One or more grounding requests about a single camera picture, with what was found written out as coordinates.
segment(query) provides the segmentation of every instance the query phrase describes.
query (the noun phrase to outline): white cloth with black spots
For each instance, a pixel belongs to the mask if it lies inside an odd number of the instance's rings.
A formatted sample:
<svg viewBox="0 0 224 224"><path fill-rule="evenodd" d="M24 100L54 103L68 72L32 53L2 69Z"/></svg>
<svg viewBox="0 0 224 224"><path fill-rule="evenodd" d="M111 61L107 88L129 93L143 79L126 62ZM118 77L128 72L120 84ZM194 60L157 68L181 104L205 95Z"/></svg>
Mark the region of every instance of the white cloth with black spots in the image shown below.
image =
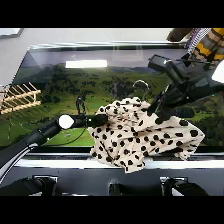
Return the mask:
<svg viewBox="0 0 224 224"><path fill-rule="evenodd" d="M108 123L88 128L95 141L91 155L100 163L123 167L126 173L143 169L144 157L175 148L176 157L190 157L204 133L178 117L162 121L155 113L147 114L149 106L134 97L100 107L97 114L106 113Z"/></svg>

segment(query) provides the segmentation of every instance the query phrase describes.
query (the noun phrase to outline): polka dot cloth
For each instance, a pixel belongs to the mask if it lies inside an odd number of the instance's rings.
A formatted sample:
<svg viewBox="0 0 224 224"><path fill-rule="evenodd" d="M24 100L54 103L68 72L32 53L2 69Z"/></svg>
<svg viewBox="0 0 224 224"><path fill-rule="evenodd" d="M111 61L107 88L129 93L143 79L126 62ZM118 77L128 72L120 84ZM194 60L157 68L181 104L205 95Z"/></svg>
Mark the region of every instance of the polka dot cloth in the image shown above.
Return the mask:
<svg viewBox="0 0 224 224"><path fill-rule="evenodd" d="M100 163L123 167L126 173L144 168L144 157L176 149L176 157L186 160L195 152L204 133L188 121L172 116L162 121L150 106L138 97L114 101L100 107L97 114L107 114L108 123L88 128L95 140L91 155Z"/></svg>

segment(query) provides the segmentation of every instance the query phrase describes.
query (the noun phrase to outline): white floor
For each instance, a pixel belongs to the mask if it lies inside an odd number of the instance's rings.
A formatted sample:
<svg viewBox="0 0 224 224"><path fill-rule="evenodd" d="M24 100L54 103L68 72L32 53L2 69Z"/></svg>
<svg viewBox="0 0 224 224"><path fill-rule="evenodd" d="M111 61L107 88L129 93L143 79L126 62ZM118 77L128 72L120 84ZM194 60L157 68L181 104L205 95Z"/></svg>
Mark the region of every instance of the white floor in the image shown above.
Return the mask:
<svg viewBox="0 0 224 224"><path fill-rule="evenodd" d="M20 37L0 39L0 85L12 81L33 44L91 41L165 41L172 28L25 28Z"/></svg>

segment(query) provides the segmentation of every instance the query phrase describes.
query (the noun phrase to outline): white circular joint cap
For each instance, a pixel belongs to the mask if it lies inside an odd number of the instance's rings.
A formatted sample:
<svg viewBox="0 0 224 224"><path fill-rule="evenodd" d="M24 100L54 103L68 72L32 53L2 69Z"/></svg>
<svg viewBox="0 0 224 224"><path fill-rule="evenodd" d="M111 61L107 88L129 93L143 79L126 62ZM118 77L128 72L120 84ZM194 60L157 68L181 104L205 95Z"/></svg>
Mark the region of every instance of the white circular joint cap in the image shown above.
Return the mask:
<svg viewBox="0 0 224 224"><path fill-rule="evenodd" d="M59 125L63 129L69 129L73 124L74 120L69 115L62 115L58 120Z"/></svg>

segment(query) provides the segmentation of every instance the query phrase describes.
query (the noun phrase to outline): dalmatian print fabric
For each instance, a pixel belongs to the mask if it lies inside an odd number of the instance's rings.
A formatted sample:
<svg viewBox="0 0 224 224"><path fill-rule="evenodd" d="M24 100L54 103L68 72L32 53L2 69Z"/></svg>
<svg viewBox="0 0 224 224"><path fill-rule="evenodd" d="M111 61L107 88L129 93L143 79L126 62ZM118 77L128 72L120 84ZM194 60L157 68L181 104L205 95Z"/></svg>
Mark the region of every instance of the dalmatian print fabric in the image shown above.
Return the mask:
<svg viewBox="0 0 224 224"><path fill-rule="evenodd" d="M100 163L118 166L131 173L144 168L144 157L176 149L176 157L186 160L204 138L204 133L186 120L172 116L162 121L138 97L114 101L100 107L108 123L88 128L95 141L91 155Z"/></svg>

